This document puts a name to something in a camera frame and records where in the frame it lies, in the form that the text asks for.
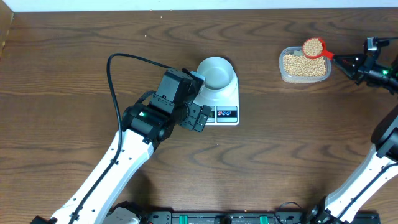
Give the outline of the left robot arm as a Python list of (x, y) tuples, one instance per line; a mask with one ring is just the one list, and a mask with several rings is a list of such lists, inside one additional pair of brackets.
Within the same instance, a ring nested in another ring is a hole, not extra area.
[(174, 126), (203, 131), (211, 108), (193, 101), (204, 87), (203, 75), (167, 69), (156, 91), (145, 92), (125, 110), (106, 154), (71, 199), (50, 218), (36, 216), (32, 223), (103, 223), (130, 178)]

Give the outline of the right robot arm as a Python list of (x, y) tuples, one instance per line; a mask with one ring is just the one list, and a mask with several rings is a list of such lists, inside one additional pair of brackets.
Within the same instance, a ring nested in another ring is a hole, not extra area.
[[(397, 60), (386, 67), (375, 55), (334, 55), (333, 63), (356, 84), (382, 87), (397, 93)], [(378, 124), (369, 154), (348, 179), (323, 198), (302, 223), (351, 223), (359, 209), (397, 175), (397, 107)]]

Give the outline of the red plastic measuring scoop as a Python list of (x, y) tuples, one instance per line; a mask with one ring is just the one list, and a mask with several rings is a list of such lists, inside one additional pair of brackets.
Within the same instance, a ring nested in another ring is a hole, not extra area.
[(323, 52), (322, 52), (320, 55), (317, 55), (317, 56), (314, 56), (314, 57), (310, 57), (310, 56), (307, 56), (307, 55), (305, 55), (305, 54), (304, 54), (304, 56), (306, 56), (306, 58), (309, 58), (309, 59), (318, 59), (318, 58), (320, 58), (320, 57), (326, 57), (326, 58), (332, 60), (333, 57), (334, 57), (334, 53), (331, 53), (331, 52), (329, 52), (329, 51), (326, 49), (326, 43), (325, 43), (325, 41), (324, 41), (322, 38), (319, 38), (319, 37), (313, 37), (313, 38), (318, 38), (318, 39), (322, 42), (322, 45), (323, 45)]

